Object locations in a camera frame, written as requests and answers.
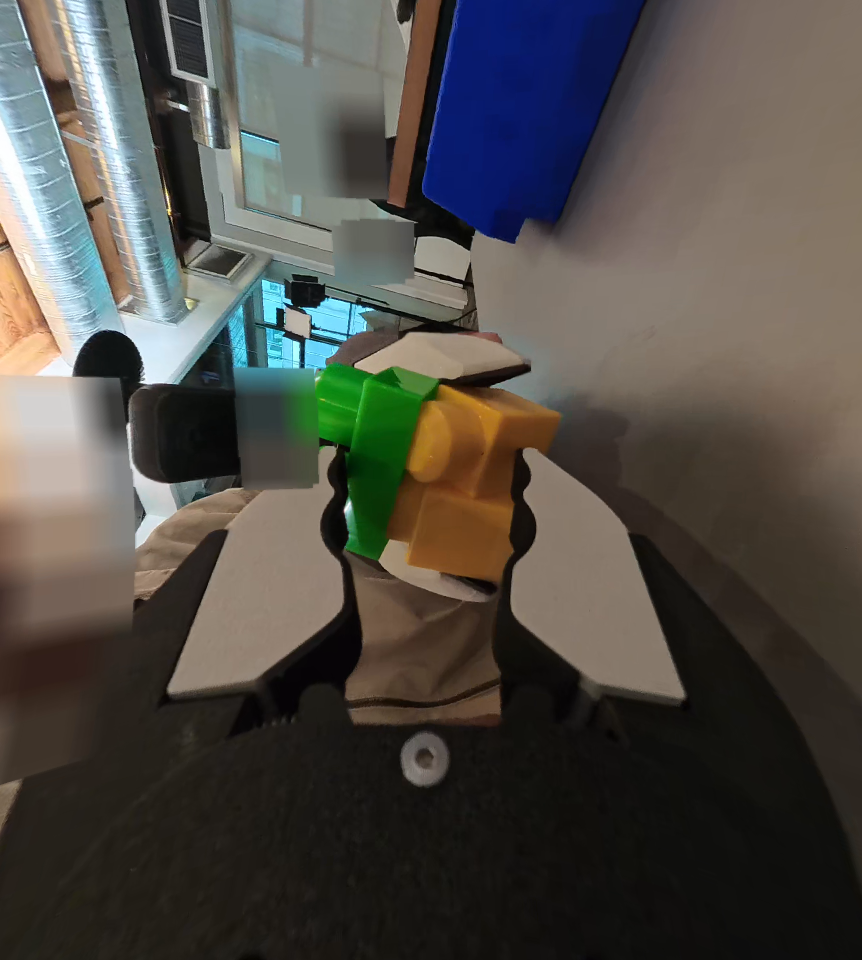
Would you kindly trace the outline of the silver ventilation duct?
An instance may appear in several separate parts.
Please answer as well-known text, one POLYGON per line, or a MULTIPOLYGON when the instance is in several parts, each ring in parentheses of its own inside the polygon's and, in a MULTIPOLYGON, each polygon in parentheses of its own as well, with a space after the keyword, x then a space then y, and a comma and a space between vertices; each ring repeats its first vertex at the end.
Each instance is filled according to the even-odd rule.
POLYGON ((185 284, 124 1, 50 1, 82 126, 135 309, 179 325, 185 284))
POLYGON ((122 331, 17 2, 0 1, 0 223, 68 366, 122 331))

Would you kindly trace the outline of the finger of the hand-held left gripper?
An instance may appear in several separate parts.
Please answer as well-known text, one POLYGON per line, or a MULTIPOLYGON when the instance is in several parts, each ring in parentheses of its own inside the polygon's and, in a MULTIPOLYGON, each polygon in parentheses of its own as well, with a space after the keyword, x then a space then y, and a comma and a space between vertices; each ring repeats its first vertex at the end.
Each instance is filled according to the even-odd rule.
POLYGON ((456 601, 488 601, 498 592, 498 587, 493 582, 455 577, 414 567, 401 558, 387 558, 387 572, 397 580, 426 593, 456 601))
POLYGON ((531 361, 496 336, 481 333, 365 333, 341 346, 334 364, 376 375, 393 367, 444 383, 500 383, 531 361))

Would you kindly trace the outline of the green mega block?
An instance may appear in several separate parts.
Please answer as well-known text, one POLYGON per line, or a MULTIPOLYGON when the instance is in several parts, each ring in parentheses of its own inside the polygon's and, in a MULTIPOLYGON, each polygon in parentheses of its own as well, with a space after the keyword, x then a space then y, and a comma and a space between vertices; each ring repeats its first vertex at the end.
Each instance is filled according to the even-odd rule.
POLYGON ((370 374, 332 364, 317 373, 319 436, 345 448, 348 551, 381 558, 417 421, 438 386, 400 366, 370 374))

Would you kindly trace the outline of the wooden table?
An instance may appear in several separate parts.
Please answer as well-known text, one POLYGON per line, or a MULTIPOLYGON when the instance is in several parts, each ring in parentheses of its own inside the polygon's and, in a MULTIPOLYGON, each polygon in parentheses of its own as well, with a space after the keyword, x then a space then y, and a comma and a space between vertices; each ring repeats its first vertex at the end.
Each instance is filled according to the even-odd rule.
POLYGON ((435 53, 444 3, 414 3, 404 83, 389 170, 388 204, 404 211, 422 195, 430 135, 437 110, 435 53))

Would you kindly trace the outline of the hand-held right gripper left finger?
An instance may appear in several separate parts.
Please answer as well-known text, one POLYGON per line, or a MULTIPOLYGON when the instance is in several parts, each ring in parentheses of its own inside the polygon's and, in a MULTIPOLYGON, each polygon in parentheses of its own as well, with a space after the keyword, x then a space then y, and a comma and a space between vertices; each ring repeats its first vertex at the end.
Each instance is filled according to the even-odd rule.
POLYGON ((360 619, 343 543, 344 457, 321 450, 315 486, 268 489, 229 524, 168 695, 257 692, 297 703, 345 690, 360 619))

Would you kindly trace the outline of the person's beige jacket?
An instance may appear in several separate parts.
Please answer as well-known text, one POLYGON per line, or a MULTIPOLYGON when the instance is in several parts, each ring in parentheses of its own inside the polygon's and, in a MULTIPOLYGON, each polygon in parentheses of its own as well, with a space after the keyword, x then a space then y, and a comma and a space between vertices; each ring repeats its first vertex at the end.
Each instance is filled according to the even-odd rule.
MULTIPOLYGON (((180 508, 136 550, 135 603, 148 600, 208 534, 222 530, 258 496, 232 487, 180 508)), ((461 601, 392 577, 346 554, 353 574, 363 649, 345 693, 358 724, 419 722, 491 725, 501 712, 492 653, 497 597, 461 601)))

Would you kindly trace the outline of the blue storage bin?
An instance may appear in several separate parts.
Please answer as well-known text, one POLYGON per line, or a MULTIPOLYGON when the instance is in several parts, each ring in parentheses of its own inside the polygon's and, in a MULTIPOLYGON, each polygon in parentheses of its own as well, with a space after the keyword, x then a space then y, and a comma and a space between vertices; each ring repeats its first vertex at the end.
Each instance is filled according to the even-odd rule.
POLYGON ((457 2, 422 190, 513 244, 557 222, 643 1, 457 2))

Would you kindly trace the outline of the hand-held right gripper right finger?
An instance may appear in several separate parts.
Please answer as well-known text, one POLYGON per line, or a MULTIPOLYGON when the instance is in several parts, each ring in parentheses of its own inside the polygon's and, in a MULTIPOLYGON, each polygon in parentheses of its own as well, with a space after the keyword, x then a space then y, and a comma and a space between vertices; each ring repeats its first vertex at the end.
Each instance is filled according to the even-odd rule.
POLYGON ((494 657, 502 705, 523 688, 554 708, 616 695, 678 707, 685 691, 631 536, 603 499, 534 449, 516 455, 511 557, 494 657))

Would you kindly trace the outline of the orange mega block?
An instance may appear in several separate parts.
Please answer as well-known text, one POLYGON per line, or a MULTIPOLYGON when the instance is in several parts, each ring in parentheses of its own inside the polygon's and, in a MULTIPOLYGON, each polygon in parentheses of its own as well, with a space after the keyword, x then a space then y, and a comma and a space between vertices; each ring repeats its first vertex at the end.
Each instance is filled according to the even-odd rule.
POLYGON ((388 538, 406 546, 409 567, 497 584, 512 553, 509 492, 471 497, 449 486, 402 486, 388 538))
POLYGON ((421 406, 405 469, 470 498, 505 498, 517 451, 547 453, 560 420, 509 390, 442 385, 421 406))

